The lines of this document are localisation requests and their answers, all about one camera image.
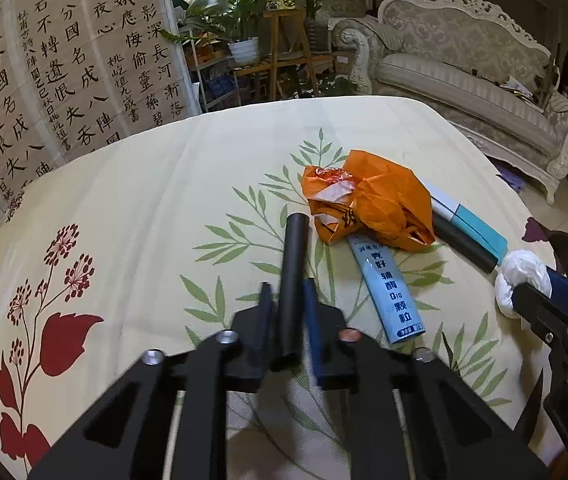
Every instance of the red flower pattern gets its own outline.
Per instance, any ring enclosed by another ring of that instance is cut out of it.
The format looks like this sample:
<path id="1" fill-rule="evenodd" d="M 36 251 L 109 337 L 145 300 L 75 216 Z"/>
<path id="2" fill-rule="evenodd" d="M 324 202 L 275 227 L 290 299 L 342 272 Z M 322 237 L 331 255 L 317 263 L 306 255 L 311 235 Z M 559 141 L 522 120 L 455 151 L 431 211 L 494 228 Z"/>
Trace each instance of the red flower pattern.
<path id="1" fill-rule="evenodd" d="M 15 291 L 15 296 L 8 306 L 8 314 L 6 319 L 10 319 L 15 326 L 20 324 L 20 318 L 24 318 L 24 307 L 29 304 L 30 299 L 30 285 L 29 280 L 24 282 L 24 285 L 19 286 Z"/>
<path id="2" fill-rule="evenodd" d="M 20 366 L 22 364 L 23 357 L 24 348 L 22 348 L 22 342 L 20 341 L 20 338 L 17 338 L 11 343 L 11 353 L 8 356 L 8 362 Z"/>
<path id="3" fill-rule="evenodd" d="M 91 286 L 89 276 L 93 275 L 95 269 L 91 267 L 93 259 L 88 254 L 82 254 L 71 269 L 66 269 L 66 277 L 64 285 L 68 285 L 71 291 L 66 295 L 64 301 L 70 300 L 77 296 L 81 298 L 84 290 Z"/>
<path id="4" fill-rule="evenodd" d="M 58 231 L 58 236 L 48 246 L 44 263 L 55 267 L 59 263 L 59 257 L 66 258 L 70 250 L 75 247 L 79 235 L 77 224 L 62 227 Z"/>
<path id="5" fill-rule="evenodd" d="M 78 236 L 77 224 L 65 226 L 58 231 L 56 239 L 51 242 L 46 250 L 44 262 L 50 266 L 50 271 L 48 279 L 41 280 L 35 290 L 34 297 L 40 300 L 40 306 L 31 310 L 31 312 L 34 311 L 31 322 L 27 322 L 25 316 L 25 307 L 29 304 L 31 295 L 28 280 L 15 291 L 15 296 L 9 304 L 6 316 L 15 326 L 19 326 L 20 320 L 22 320 L 22 329 L 26 335 L 27 344 L 24 346 L 24 339 L 20 337 L 11 342 L 8 364 L 14 367 L 15 381 L 13 381 L 13 375 L 4 361 L 4 352 L 2 352 L 0 402 L 10 411 L 14 410 L 19 424 L 16 424 L 12 415 L 2 412 L 0 421 L 1 449 L 12 460 L 18 458 L 24 460 L 27 474 L 29 471 L 27 461 L 33 468 L 50 448 L 48 440 L 40 428 L 33 424 L 26 425 L 24 399 L 30 380 L 35 372 L 40 369 L 49 377 L 58 376 L 68 370 L 84 353 L 84 341 L 91 327 L 103 321 L 101 317 L 91 316 L 90 314 L 66 314 L 64 316 L 60 312 L 52 314 L 46 319 L 41 330 L 39 336 L 40 352 L 36 352 L 38 317 L 40 314 L 64 294 L 64 301 L 66 302 L 71 298 L 81 298 L 84 291 L 91 285 L 90 276 L 95 272 L 92 266 L 93 258 L 88 254 L 82 254 L 73 267 L 66 269 L 64 288 L 51 299 L 47 299 L 54 267 L 59 263 L 60 258 L 68 257 L 70 251 L 77 245 Z"/>

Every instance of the yellow tablecloth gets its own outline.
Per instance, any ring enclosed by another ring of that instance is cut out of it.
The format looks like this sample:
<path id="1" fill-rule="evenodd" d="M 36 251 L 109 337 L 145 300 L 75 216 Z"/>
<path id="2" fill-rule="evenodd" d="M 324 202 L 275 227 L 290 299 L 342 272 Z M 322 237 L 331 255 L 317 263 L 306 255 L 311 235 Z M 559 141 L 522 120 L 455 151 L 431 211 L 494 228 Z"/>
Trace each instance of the yellow tablecloth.
<path id="1" fill-rule="evenodd" d="M 16 478 L 144 349 L 188 351 L 252 306 L 260 282 L 277 284 L 286 216 L 308 212 L 303 166 L 353 148 L 411 168 L 510 250 L 554 265 L 550 245 L 520 240 L 529 212 L 489 161 L 413 100 L 253 105 L 124 139 L 33 182 L 0 227 L 0 459 Z M 448 363 L 445 335 L 464 380 L 513 426 L 547 351 L 497 313 L 495 274 L 441 243 L 396 260 L 427 328 L 403 351 L 433 346 Z M 308 271 L 385 344 L 346 242 L 313 233 Z M 306 365 L 269 376 L 258 400 L 229 394 L 229 478 L 349 477 L 339 410 Z M 557 439 L 542 414 L 533 449 L 546 456 Z"/>

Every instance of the sofa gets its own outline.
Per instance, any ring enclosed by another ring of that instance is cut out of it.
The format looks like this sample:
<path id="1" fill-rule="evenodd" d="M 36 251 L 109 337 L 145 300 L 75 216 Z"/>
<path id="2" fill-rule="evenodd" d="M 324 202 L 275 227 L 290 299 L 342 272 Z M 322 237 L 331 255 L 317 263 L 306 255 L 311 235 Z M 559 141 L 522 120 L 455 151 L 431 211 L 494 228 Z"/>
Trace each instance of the sofa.
<path id="1" fill-rule="evenodd" d="M 552 204 L 568 174 L 568 99 L 544 84 L 550 52 L 484 0 L 384 0 L 377 19 L 385 34 L 363 20 L 333 28 L 334 46 L 356 50 L 359 92 L 430 105 L 485 155 L 543 184 Z M 545 107 L 498 86 L 510 76 Z"/>

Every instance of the white flower pot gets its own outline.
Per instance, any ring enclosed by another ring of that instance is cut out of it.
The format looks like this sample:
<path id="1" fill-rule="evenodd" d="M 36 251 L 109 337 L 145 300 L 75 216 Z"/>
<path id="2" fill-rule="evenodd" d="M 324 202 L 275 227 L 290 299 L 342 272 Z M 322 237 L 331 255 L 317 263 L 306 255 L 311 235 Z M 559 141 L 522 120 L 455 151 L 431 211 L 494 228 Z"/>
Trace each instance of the white flower pot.
<path id="1" fill-rule="evenodd" d="M 257 38 L 250 38 L 246 41 L 238 41 L 237 43 L 229 43 L 231 54 L 235 59 L 235 63 L 239 66 L 250 65 L 259 61 L 259 45 Z"/>

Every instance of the cardboard box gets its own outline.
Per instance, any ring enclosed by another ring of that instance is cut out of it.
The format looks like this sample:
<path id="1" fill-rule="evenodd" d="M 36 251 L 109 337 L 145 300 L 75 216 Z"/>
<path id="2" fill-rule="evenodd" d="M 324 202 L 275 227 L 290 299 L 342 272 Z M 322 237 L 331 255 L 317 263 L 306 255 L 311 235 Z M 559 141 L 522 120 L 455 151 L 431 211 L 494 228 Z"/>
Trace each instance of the cardboard box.
<path id="1" fill-rule="evenodd" d="M 353 61 L 355 60 L 355 51 L 342 51 L 333 52 L 333 59 L 335 60 L 335 72 L 338 74 L 348 75 L 353 68 Z"/>

